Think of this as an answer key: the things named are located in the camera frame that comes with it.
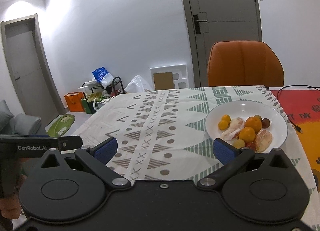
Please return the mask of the person's left hand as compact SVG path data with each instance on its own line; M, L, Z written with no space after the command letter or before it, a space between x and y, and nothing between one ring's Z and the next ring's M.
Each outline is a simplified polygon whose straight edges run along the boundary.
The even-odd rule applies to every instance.
M4 218L10 219L10 220L16 220L20 217L21 205L20 205L18 193L26 179L27 179L27 176L21 175L14 192L5 198L1 198L0 208L1 208L1 214Z

